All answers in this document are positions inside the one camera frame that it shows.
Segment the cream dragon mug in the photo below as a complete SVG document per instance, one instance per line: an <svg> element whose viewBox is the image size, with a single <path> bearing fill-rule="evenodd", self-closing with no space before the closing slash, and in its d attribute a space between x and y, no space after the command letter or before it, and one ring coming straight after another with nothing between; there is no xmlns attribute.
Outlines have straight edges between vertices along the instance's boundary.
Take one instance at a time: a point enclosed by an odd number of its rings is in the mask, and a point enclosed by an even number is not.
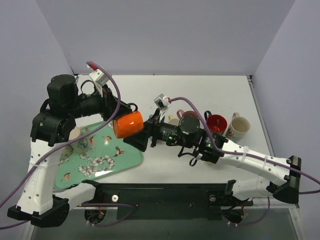
<svg viewBox="0 0 320 240"><path fill-rule="evenodd" d="M78 137L82 137L88 132L89 128L87 126L76 126L69 134L69 141L74 140ZM84 137L76 142L73 142L72 144L70 144L70 146L73 148L74 152L78 154L85 154L90 150L92 143L89 137Z"/></svg>

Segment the aluminium rail frame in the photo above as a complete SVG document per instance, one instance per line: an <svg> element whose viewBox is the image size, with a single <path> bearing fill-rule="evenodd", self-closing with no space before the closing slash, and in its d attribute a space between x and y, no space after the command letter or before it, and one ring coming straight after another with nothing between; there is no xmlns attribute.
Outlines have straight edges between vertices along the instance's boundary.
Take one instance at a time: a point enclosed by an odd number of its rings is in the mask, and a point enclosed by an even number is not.
<svg viewBox="0 0 320 240"><path fill-rule="evenodd" d="M271 145L262 127L252 87L246 76L217 75L116 75L114 77L124 102L134 102L147 119L155 111L154 98L185 97L200 112L206 110L227 121L237 112L249 120L250 131L239 140L241 146L271 155ZM125 184L218 184L229 180L249 180L248 171L222 164L199 161L189 166L190 157L178 157L178 147L159 142L143 153L140 165L96 179L102 183Z"/></svg>

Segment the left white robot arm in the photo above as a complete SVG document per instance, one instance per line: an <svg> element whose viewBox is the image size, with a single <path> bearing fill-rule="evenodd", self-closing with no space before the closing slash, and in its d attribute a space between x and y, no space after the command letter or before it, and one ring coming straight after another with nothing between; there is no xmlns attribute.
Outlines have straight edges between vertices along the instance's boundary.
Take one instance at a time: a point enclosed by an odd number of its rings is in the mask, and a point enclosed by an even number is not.
<svg viewBox="0 0 320 240"><path fill-rule="evenodd" d="M88 202L99 205L103 193L98 183L86 180L58 194L53 193L56 172L63 149L71 144L70 133L76 119L100 114L106 123L131 113L131 103L114 96L107 84L102 91L90 95L78 94L76 78L69 74L54 76L47 85L48 99L34 117L31 128L31 153L28 173L18 203L11 206L7 216L40 228L58 227L70 210Z"/></svg>

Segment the pink mug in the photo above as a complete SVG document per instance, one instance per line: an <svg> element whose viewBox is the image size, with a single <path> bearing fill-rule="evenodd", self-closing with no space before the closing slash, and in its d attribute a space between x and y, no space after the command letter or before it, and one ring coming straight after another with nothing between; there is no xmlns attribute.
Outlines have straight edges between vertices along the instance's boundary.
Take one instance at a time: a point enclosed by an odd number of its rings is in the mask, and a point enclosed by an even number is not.
<svg viewBox="0 0 320 240"><path fill-rule="evenodd" d="M184 111L182 109L179 109L177 112L176 112L176 115L177 115L177 118L180 120L182 117L184 116L194 116L196 117L197 119L199 118L198 117L198 114L195 112L195 111L192 111L192 110L188 110L188 111Z"/></svg>

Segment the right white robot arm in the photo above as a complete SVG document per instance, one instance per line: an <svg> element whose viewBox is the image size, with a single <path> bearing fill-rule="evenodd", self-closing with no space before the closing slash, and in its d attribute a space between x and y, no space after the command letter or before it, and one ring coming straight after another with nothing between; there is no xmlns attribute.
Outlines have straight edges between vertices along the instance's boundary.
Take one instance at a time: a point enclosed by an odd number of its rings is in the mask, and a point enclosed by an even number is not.
<svg viewBox="0 0 320 240"><path fill-rule="evenodd" d="M123 141L141 152L145 152L148 145L153 148L157 142L162 141L167 146L180 146L179 157L185 155L185 148L192 149L192 160L189 162L191 167L195 166L197 161L205 161L233 166L255 174L257 177L253 179L232 179L227 182L223 198L230 205L263 197L273 197L287 204L299 202L300 158L265 155L221 135L207 133L200 127L200 120L194 115L183 116L175 126L161 121L160 111L157 109L153 116L144 122L141 131L125 137Z"/></svg>

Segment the beige bird mug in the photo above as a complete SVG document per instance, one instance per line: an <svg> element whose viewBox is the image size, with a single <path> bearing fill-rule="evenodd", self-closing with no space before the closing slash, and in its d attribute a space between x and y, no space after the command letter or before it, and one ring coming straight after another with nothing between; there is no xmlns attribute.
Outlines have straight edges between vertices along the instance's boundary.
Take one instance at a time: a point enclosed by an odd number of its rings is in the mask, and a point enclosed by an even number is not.
<svg viewBox="0 0 320 240"><path fill-rule="evenodd" d="M250 129L250 122L245 117L240 116L238 112L234 112L228 125L225 137L236 143L243 138L250 131Z"/></svg>

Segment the green floral tray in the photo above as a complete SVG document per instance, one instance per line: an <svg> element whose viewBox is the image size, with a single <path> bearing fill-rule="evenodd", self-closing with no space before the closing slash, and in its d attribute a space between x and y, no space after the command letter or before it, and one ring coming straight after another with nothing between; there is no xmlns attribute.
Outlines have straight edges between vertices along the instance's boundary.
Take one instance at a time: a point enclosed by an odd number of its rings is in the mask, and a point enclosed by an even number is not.
<svg viewBox="0 0 320 240"><path fill-rule="evenodd" d="M113 125L88 136L91 148L84 154L73 151L69 161L58 165L53 188L57 191L80 184L84 180L96 180L126 171L143 162L143 153L117 139Z"/></svg>

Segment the orange mug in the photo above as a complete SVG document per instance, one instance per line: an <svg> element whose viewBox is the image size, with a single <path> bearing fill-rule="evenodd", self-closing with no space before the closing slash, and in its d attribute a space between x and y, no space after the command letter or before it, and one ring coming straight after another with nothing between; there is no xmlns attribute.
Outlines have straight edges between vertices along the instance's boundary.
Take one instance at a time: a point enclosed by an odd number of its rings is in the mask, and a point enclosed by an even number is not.
<svg viewBox="0 0 320 240"><path fill-rule="evenodd" d="M117 139L130 137L144 128L144 121L139 111L133 111L112 121L113 132Z"/></svg>

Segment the yellow mug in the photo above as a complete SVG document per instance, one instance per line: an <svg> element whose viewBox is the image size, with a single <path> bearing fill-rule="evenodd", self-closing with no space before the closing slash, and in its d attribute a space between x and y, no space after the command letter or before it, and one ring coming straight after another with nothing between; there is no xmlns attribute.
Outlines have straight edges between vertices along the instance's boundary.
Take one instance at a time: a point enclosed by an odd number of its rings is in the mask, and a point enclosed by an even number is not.
<svg viewBox="0 0 320 240"><path fill-rule="evenodd" d="M178 118L174 118L173 115L169 115L168 116L168 124L173 125L173 126L178 126L179 125L179 119Z"/></svg>

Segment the black gold-rimmed mug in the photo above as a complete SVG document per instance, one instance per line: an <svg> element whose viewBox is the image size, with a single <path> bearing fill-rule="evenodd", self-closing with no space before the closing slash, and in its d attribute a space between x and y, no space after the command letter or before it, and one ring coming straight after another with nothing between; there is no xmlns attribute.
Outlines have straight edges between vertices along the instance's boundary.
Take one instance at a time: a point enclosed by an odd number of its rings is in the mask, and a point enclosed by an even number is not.
<svg viewBox="0 0 320 240"><path fill-rule="evenodd" d="M212 114L209 110L206 110L204 118L206 125L212 133L223 135L228 126L228 122L223 116Z"/></svg>

